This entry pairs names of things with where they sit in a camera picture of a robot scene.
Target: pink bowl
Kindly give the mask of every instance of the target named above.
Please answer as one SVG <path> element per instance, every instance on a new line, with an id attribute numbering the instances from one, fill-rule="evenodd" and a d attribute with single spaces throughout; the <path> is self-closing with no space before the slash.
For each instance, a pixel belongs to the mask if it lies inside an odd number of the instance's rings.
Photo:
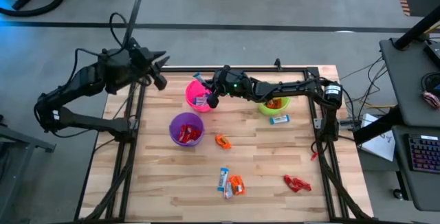
<path id="1" fill-rule="evenodd" d="M 196 106 L 195 104 L 193 104 L 194 98 L 202 97 L 205 93 L 211 94 L 211 91 L 207 90 L 197 80 L 194 80 L 186 87 L 185 90 L 186 102 L 190 105 L 190 107 L 192 107 L 194 110 L 198 112 L 209 112 L 212 110 L 212 108 L 209 107 L 208 103 L 203 106 Z"/>

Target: wooden table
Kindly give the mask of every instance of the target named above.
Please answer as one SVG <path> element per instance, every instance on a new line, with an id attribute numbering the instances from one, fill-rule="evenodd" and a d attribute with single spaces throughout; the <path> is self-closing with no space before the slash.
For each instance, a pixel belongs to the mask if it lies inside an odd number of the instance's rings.
<path id="1" fill-rule="evenodd" d="M 320 75 L 337 80 L 336 66 L 318 66 Z M 165 90 L 148 87 L 140 120 L 135 165 L 131 180 L 126 221 L 217 222 L 217 221 L 328 221 L 318 160 L 310 161 L 314 141 L 308 101 L 293 97 L 283 114 L 290 122 L 270 125 L 253 102 L 221 98 L 212 112 L 199 113 L 205 136 L 194 148 L 176 145 L 168 134 L 171 120 L 179 113 L 194 112 L 185 102 L 184 90 L 193 80 L 191 73 L 164 73 Z M 304 80 L 299 73 L 249 73 L 272 82 Z M 104 118 L 112 118 L 124 102 L 128 88 L 109 96 Z M 345 118 L 345 106 L 338 112 Z M 232 143 L 223 150 L 215 135 L 225 134 Z M 102 133 L 96 146 L 112 136 Z M 102 147 L 93 157 L 80 217 L 88 215 L 109 189 L 117 143 Z M 373 215 L 358 152 L 352 141 L 335 143 L 344 187 L 355 202 Z M 221 167 L 241 175 L 246 195 L 229 200 L 217 191 Z M 308 181 L 312 191 L 292 192 L 283 175 Z M 336 212 L 340 215 L 336 190 L 332 186 Z"/>

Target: table leg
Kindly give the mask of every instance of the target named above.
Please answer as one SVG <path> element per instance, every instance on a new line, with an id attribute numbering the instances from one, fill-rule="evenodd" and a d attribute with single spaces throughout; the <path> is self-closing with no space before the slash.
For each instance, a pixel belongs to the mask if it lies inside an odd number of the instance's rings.
<path id="1" fill-rule="evenodd" d="M 363 144 L 364 142 L 391 130 L 391 127 L 398 124 L 404 124 L 404 120 L 402 119 L 400 108 L 396 106 L 380 119 L 353 132 L 356 145 Z"/>
<path id="2" fill-rule="evenodd" d="M 46 152 L 50 153 L 54 152 L 55 150 L 55 145 L 53 144 L 13 131 L 4 126 L 0 126 L 0 137 L 10 139 L 14 142 L 23 142 L 31 146 L 36 146 L 37 148 L 44 148 Z"/>

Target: concrete floor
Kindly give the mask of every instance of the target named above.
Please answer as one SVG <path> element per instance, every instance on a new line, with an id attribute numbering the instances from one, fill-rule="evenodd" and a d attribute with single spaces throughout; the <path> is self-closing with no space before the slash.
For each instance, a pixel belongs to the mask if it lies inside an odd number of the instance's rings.
<path id="1" fill-rule="evenodd" d="M 45 0 L 34 0 L 30 7 Z M 0 1 L 0 6 L 11 0 Z M 112 12 L 129 17 L 133 0 L 66 0 L 42 16 L 0 21 L 99 22 Z M 138 23 L 304 25 L 334 27 L 411 27 L 419 18 L 402 13 L 398 0 L 144 0 Z M 122 36 L 124 30 L 117 30 Z M 169 65 L 337 65 L 339 75 L 369 65 L 380 57 L 379 41 L 401 34 L 335 32 L 263 32 L 213 30 L 136 30 L 134 37 L 152 50 L 167 50 Z M 0 27 L 0 113 L 11 128 L 57 144 L 53 154 L 37 151 L 14 204 L 16 218 L 31 223 L 73 219 L 83 186 L 95 132 L 60 139 L 43 132 L 32 114 L 38 96 L 63 84 L 72 70 L 74 50 L 99 52 L 116 47 L 108 29 L 60 27 Z M 79 66 L 95 58 L 82 55 Z M 366 71 L 342 83 L 352 98 L 362 95 L 369 82 Z M 377 81 L 381 91 L 368 101 L 395 104 L 387 75 Z M 101 116 L 106 95 L 81 98 L 72 111 Z M 63 131 L 70 134 L 75 130 Z M 419 212 L 411 202 L 393 199 L 393 173 L 365 174 L 375 216 L 386 221 L 437 223 L 440 213 Z"/>

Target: keyboard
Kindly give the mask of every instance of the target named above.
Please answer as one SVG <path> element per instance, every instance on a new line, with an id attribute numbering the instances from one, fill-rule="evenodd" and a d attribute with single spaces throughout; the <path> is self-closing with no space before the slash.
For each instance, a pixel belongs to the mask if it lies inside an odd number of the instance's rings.
<path id="1" fill-rule="evenodd" d="M 440 138 L 429 135 L 406 135 L 411 170 L 440 173 Z"/>

